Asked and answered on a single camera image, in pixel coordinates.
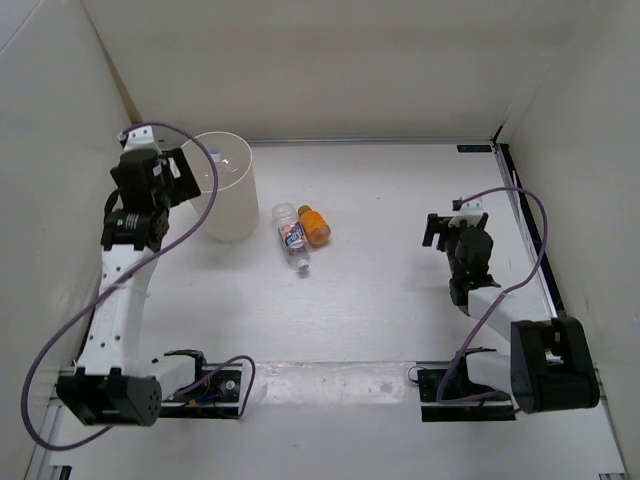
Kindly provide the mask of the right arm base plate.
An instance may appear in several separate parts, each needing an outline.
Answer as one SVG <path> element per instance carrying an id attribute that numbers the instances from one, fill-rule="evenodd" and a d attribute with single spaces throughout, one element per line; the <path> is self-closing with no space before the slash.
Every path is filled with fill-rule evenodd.
<path id="1" fill-rule="evenodd" d="M 442 400 L 437 391 L 447 371 L 446 363 L 418 362 L 407 371 L 408 382 L 418 389 L 423 423 L 515 421 L 519 408 L 509 394 L 469 381 L 465 373 L 455 373 L 445 386 Z"/>

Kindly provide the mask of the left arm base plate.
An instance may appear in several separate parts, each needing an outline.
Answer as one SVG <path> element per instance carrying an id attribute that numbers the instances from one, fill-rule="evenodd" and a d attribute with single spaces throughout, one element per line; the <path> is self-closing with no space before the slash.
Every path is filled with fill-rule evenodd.
<path id="1" fill-rule="evenodd" d="M 234 363 L 222 368 L 207 384 L 186 396 L 164 401 L 160 419 L 236 419 L 242 404 L 244 367 Z"/>

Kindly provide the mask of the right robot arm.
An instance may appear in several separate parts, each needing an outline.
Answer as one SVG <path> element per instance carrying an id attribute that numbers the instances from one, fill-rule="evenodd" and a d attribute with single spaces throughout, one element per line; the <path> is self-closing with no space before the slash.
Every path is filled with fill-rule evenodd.
<path id="1" fill-rule="evenodd" d="M 600 387 L 582 324 L 573 317 L 522 317 L 512 291 L 502 290 L 489 272 L 494 242 L 486 230 L 488 218 L 486 213 L 427 217 L 422 244 L 446 255 L 451 301 L 476 322 L 470 334 L 488 326 L 509 343 L 503 355 L 465 340 L 439 381 L 437 402 L 508 395 L 527 414 L 596 407 Z"/>

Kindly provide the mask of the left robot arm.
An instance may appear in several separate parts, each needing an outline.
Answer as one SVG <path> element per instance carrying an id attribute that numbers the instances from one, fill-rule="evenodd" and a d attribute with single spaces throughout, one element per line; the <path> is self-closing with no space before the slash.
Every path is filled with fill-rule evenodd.
<path id="1" fill-rule="evenodd" d="M 88 426 L 151 426 L 163 401 L 180 391 L 204 397 L 211 377 L 195 350 L 139 355 L 147 289 L 171 208 L 200 195 L 181 149 L 139 147 L 124 152 L 111 175 L 116 189 L 105 205 L 100 290 L 107 298 L 93 313 L 74 374 L 58 380 L 56 393 Z"/>

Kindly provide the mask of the clear bottle white blue label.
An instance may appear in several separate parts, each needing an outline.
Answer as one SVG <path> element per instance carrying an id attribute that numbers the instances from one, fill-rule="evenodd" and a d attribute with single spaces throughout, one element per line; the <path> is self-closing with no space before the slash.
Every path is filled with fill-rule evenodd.
<path id="1" fill-rule="evenodd" d="M 291 203 L 278 204 L 272 208 L 272 221 L 285 259 L 298 273 L 306 274 L 310 267 L 309 248 L 297 210 Z"/>

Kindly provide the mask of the orange juice bottle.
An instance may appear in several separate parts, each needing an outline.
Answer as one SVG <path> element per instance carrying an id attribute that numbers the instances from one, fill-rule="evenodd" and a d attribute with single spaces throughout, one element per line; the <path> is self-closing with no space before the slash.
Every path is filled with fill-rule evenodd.
<path id="1" fill-rule="evenodd" d="M 302 205 L 298 208 L 298 216 L 310 245 L 321 247 L 328 243 L 331 228 L 319 212 L 308 205 Z"/>

